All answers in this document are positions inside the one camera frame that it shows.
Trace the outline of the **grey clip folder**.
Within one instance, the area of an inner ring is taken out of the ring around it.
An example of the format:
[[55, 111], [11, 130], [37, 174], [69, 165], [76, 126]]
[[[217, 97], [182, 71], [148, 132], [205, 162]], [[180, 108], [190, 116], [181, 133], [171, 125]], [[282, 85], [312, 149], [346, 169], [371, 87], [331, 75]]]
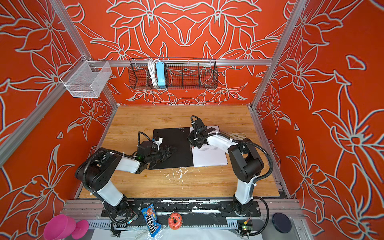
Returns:
[[176, 148], [176, 151], [164, 162], [150, 165], [150, 170], [183, 167], [226, 166], [226, 153], [217, 147], [204, 144], [200, 149], [188, 141], [192, 127], [154, 129], [153, 136], [163, 139], [161, 146]]

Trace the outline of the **paper sheet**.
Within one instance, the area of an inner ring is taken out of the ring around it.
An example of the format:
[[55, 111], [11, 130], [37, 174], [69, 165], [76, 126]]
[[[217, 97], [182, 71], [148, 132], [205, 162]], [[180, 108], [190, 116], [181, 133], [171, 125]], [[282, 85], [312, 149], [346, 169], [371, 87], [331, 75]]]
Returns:
[[229, 145], [225, 144], [228, 139], [222, 136], [220, 138], [220, 140], [214, 138], [214, 143], [219, 143], [218, 147], [206, 144], [203, 144], [200, 149], [194, 146], [191, 147], [194, 167], [224, 166], [228, 164], [226, 154]]

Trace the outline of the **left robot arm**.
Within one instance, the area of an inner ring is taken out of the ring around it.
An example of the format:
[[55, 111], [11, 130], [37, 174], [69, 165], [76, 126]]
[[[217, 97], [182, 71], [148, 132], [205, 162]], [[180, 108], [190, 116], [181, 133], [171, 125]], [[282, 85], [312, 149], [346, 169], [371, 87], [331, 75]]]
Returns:
[[131, 155], [100, 148], [82, 163], [75, 177], [83, 187], [100, 200], [112, 223], [121, 225], [132, 222], [138, 216], [128, 204], [127, 197], [112, 183], [115, 171], [140, 174], [150, 165], [163, 163], [177, 148], [163, 144], [161, 137], [150, 138], [138, 132], [137, 151]]

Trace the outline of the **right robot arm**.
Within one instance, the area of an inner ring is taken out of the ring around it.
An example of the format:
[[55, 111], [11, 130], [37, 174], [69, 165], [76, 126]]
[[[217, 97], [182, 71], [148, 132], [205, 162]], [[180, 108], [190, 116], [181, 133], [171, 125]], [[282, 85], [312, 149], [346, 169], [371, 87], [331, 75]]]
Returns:
[[188, 141], [192, 146], [200, 149], [203, 145], [210, 145], [229, 155], [233, 172], [238, 178], [232, 211], [239, 216], [247, 215], [254, 202], [253, 192], [257, 182], [273, 173], [272, 157], [248, 138], [236, 140], [208, 128], [197, 116], [191, 116], [191, 125], [193, 131], [188, 135]]

